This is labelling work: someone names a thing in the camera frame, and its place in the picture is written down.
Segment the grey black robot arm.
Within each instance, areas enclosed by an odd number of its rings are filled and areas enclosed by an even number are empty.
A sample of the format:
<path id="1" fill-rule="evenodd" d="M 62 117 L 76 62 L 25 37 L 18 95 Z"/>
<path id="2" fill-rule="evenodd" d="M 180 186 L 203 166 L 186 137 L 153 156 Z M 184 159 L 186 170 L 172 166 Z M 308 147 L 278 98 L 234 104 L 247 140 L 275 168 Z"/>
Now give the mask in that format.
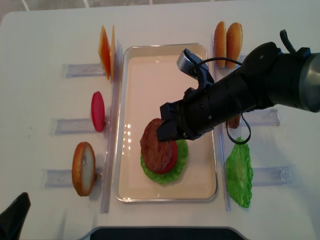
<path id="1" fill-rule="evenodd" d="M 276 104 L 313 113 L 320 110 L 320 56 L 307 47 L 283 53 L 273 42 L 262 44 L 219 81 L 188 49 L 177 65 L 198 81 L 198 88 L 188 88 L 182 100 L 160 107 L 159 141 L 195 140 L 244 112 Z"/>

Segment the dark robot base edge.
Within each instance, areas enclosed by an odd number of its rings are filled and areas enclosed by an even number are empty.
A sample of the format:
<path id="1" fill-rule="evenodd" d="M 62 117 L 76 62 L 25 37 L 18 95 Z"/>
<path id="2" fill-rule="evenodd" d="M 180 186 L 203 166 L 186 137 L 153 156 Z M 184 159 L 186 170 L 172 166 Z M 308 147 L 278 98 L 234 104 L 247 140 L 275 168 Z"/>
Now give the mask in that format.
<path id="1" fill-rule="evenodd" d="M 229 228 L 212 227 L 104 227 L 91 240 L 243 240 Z"/>

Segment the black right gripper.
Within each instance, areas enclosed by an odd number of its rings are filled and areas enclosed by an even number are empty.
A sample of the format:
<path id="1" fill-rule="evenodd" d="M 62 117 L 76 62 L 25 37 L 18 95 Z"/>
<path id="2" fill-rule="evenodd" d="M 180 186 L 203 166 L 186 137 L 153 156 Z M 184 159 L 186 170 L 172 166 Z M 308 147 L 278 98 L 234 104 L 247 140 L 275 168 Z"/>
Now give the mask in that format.
<path id="1" fill-rule="evenodd" d="M 250 52 L 238 69 L 217 82 L 203 67 L 204 62 L 192 60 L 198 88 L 189 88 L 183 100 L 160 107 L 164 122 L 156 130 L 158 141 L 195 140 L 244 112 L 276 105 L 267 81 L 281 55 L 274 42 L 264 43 Z"/>

